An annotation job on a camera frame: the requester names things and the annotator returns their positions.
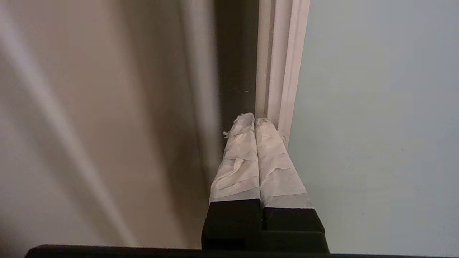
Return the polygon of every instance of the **white door frame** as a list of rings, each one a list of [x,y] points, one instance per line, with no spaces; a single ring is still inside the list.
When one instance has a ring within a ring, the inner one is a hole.
[[[260,0],[255,116],[268,117],[288,147],[309,0]]]

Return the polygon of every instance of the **light blue wall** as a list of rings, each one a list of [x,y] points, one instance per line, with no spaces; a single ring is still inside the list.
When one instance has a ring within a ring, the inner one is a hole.
[[[459,1],[311,0],[289,153],[332,252],[459,256]]]

